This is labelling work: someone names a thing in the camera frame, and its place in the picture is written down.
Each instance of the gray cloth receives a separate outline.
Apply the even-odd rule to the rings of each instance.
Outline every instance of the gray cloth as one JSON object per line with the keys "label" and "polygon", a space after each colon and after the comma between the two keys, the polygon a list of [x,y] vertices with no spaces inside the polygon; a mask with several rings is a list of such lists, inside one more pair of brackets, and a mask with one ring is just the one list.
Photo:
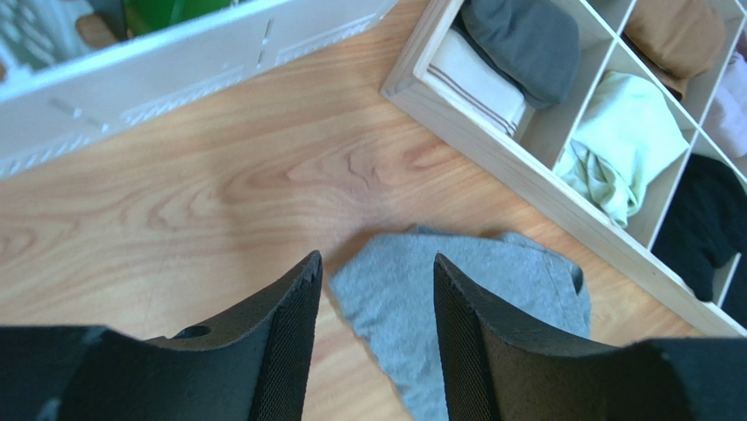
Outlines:
{"label": "gray cloth", "polygon": [[591,300],[581,269],[531,239],[513,232],[477,239],[427,227],[377,235],[330,287],[416,420],[448,420],[433,307],[436,253],[535,318],[589,337]]}
{"label": "gray cloth", "polygon": [[579,70],[576,21],[550,0],[465,0],[462,25],[507,80],[535,108],[562,103]]}

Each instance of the mint green cloth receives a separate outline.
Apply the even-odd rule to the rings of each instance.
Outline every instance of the mint green cloth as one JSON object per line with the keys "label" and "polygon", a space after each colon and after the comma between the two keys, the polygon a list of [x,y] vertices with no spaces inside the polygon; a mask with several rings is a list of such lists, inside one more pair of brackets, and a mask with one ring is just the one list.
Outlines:
{"label": "mint green cloth", "polygon": [[625,228],[641,210],[647,186],[687,148],[656,85],[609,71],[555,173]]}

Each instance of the wood grain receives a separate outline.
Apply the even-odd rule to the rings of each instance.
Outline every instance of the wood grain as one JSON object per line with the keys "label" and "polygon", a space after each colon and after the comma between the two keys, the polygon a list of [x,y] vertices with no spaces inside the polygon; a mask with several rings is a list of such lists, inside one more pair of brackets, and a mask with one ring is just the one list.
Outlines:
{"label": "wood grain", "polygon": [[[584,269],[594,338],[697,332],[378,90],[423,13],[0,183],[0,323],[173,335],[319,249],[414,223],[513,230]],[[304,418],[410,419],[325,288]]]}

